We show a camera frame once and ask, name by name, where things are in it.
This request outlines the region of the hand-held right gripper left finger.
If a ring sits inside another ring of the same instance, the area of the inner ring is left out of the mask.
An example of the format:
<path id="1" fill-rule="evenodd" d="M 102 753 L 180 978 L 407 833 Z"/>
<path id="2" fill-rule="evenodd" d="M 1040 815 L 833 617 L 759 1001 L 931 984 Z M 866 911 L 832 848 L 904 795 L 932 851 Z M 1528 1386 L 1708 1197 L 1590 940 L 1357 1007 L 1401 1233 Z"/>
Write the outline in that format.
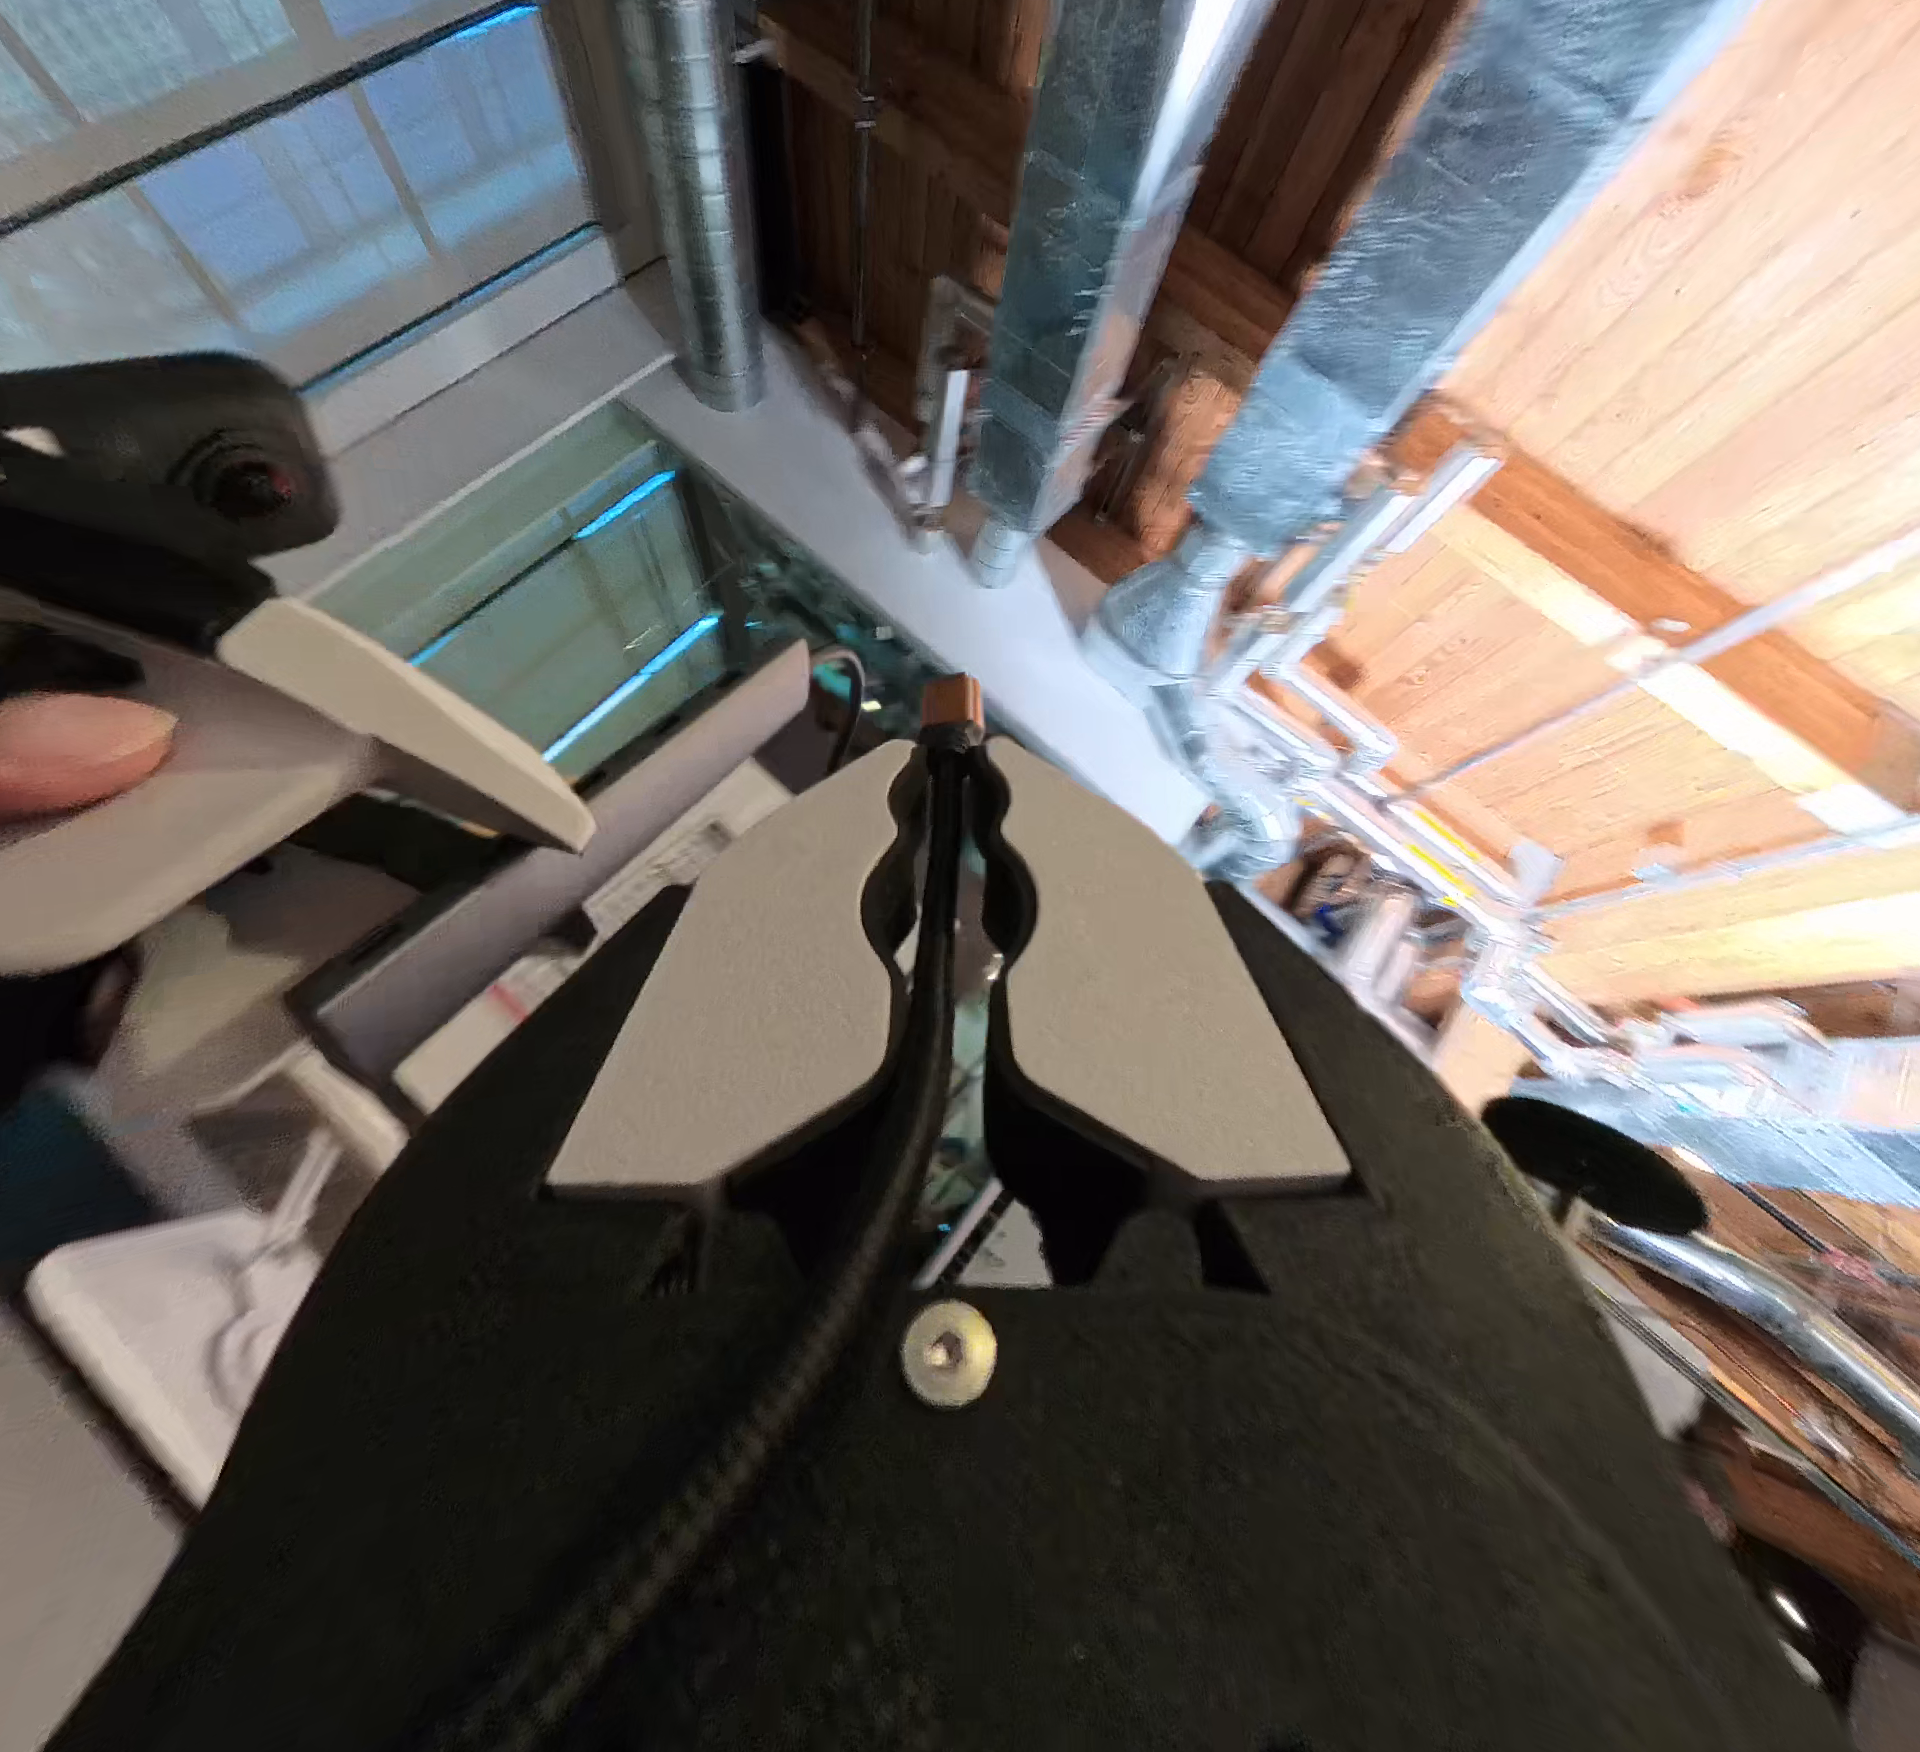
<path id="1" fill-rule="evenodd" d="M 851 1108 L 899 1016 L 918 748 L 890 739 L 698 876 L 552 1163 L 552 1196 L 716 1194 Z"/>

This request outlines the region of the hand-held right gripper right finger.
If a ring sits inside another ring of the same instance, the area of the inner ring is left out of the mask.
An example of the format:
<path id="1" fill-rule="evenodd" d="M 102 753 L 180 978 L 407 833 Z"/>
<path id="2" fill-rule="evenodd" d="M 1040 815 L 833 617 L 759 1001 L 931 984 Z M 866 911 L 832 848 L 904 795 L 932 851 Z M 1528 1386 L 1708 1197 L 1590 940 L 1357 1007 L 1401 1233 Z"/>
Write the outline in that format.
<path id="1" fill-rule="evenodd" d="M 1012 738 L 975 767 L 989 1158 L 1046 1236 L 1343 1192 L 1352 1161 L 1172 847 Z"/>

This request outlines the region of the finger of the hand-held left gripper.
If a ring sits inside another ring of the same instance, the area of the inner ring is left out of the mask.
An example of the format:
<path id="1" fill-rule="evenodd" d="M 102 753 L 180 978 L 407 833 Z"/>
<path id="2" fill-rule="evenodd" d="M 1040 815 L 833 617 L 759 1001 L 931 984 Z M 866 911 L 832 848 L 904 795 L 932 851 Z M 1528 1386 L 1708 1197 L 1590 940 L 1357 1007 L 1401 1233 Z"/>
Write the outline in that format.
<path id="1" fill-rule="evenodd" d="M 564 853 L 595 834 L 590 807 L 535 746 L 317 607 L 264 601 L 221 634 L 218 658 L 370 739 L 376 780 L 420 803 Z"/>

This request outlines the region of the cardboard box with label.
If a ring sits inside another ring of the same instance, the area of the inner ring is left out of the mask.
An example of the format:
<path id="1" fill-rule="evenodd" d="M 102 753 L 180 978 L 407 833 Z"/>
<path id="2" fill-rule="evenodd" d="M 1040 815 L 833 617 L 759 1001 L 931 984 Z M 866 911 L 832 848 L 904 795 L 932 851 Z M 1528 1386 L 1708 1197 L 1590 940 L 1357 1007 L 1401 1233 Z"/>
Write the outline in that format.
<path id="1" fill-rule="evenodd" d="M 812 652 L 802 637 L 772 646 L 738 679 L 676 715 L 650 750 L 630 746 L 590 797 L 595 834 L 584 853 L 513 847 L 487 874 L 413 899 L 301 979 L 290 1009 L 329 1066 L 370 1091 L 404 1124 L 396 1074 L 436 1030 L 519 959 L 588 915 L 590 899 L 687 817 L 777 731 L 802 715 Z"/>

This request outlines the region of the person's left hand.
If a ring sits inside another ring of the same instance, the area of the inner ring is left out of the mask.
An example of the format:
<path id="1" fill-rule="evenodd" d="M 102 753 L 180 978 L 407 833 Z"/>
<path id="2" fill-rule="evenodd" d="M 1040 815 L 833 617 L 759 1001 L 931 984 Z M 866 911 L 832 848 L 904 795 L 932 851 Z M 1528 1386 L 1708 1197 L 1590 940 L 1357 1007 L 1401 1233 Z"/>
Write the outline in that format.
<path id="1" fill-rule="evenodd" d="M 174 750 L 172 711 L 123 698 L 37 692 L 3 704 L 3 820 L 61 817 L 154 778 Z"/>

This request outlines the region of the glass partition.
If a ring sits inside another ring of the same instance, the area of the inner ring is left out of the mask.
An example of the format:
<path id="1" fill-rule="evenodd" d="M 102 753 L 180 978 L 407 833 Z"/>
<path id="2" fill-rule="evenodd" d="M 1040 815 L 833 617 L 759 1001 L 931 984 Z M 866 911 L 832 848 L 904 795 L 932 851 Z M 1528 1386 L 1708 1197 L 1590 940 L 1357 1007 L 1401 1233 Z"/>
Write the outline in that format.
<path id="1" fill-rule="evenodd" d="M 691 473 L 620 398 L 316 601 L 574 782 L 662 731 L 736 646 Z"/>

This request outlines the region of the black round disc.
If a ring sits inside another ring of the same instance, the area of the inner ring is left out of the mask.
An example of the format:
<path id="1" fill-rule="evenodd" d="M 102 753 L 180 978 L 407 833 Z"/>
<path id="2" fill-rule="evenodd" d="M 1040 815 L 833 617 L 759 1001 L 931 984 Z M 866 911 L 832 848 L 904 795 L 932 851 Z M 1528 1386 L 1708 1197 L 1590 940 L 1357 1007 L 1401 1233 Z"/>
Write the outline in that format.
<path id="1" fill-rule="evenodd" d="M 1501 1096 L 1480 1115 L 1486 1134 L 1531 1181 L 1549 1187 L 1555 1211 L 1586 1205 L 1629 1230 L 1686 1237 L 1708 1224 L 1692 1180 L 1638 1139 L 1539 1096 Z"/>

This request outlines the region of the silver metal pipe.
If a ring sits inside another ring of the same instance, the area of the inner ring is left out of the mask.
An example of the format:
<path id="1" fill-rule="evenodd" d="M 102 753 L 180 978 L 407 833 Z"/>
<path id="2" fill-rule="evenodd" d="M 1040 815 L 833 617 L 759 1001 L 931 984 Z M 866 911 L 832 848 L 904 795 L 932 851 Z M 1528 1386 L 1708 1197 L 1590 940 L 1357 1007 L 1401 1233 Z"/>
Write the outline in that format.
<path id="1" fill-rule="evenodd" d="M 917 373 L 913 448 L 899 459 L 908 528 L 928 538 L 947 524 L 972 438 L 975 382 L 986 368 L 995 306 L 972 283 L 940 273 L 931 283 Z"/>

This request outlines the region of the white stand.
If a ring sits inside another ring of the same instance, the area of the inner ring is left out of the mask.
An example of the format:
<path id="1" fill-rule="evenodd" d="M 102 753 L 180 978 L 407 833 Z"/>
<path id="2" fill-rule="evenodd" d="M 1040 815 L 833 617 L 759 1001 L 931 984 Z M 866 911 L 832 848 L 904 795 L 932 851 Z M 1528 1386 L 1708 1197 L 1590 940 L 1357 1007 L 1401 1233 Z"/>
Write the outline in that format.
<path id="1" fill-rule="evenodd" d="M 97 1077 L 90 1110 L 160 1217 L 54 1248 L 27 1275 L 27 1309 L 129 1441 L 191 1508 L 222 1475 L 239 1426 L 316 1283 L 308 1236 L 343 1163 L 371 1178 L 409 1131 L 390 1107 L 295 1038 L 226 1079 L 191 1062 Z M 247 1201 L 202 1137 L 209 1119 L 267 1108 L 301 1145 L 278 1197 Z"/>

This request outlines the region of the chrome pipe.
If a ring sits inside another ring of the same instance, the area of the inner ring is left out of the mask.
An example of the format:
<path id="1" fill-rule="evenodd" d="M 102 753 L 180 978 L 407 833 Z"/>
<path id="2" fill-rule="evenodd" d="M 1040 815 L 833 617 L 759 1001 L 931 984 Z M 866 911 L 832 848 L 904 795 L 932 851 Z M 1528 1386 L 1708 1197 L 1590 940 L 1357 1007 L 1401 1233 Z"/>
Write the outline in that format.
<path id="1" fill-rule="evenodd" d="M 1859 1416 L 1885 1432 L 1900 1452 L 1909 1478 L 1918 1478 L 1917 1380 L 1833 1311 L 1766 1264 L 1695 1233 L 1624 1226 L 1590 1210 L 1583 1236 L 1776 1338 Z"/>

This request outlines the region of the round silver duct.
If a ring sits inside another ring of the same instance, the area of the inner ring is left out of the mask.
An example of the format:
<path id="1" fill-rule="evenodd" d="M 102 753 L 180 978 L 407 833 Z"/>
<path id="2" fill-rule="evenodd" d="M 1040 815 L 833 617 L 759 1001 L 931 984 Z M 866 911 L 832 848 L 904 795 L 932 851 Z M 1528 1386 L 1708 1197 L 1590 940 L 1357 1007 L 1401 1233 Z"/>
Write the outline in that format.
<path id="1" fill-rule="evenodd" d="M 681 368 L 722 412 L 763 394 L 763 330 L 732 0 L 614 0 L 648 157 Z"/>

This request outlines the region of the rectangular silver air duct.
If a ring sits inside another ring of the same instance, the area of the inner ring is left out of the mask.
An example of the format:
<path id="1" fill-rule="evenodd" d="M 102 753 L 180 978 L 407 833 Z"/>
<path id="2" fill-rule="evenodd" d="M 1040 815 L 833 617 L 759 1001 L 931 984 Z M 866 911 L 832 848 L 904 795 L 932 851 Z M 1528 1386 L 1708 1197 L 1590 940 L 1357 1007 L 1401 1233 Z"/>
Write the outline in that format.
<path id="1" fill-rule="evenodd" d="M 1279 0 L 1053 0 L 979 394 L 972 575 L 1005 586 L 1078 502 Z"/>

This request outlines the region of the large foil-wrapped duct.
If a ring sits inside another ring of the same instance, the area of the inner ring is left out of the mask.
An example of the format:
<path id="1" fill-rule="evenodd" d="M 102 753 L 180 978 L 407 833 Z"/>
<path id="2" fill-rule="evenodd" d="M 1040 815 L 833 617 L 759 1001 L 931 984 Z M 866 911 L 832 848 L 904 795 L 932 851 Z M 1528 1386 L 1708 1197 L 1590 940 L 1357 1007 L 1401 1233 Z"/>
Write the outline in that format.
<path id="1" fill-rule="evenodd" d="M 1361 461 L 1644 131 L 1726 1 L 1476 0 L 1213 445 L 1183 538 L 1088 627 L 1131 699 L 1205 669 L 1235 575 L 1348 518 Z"/>

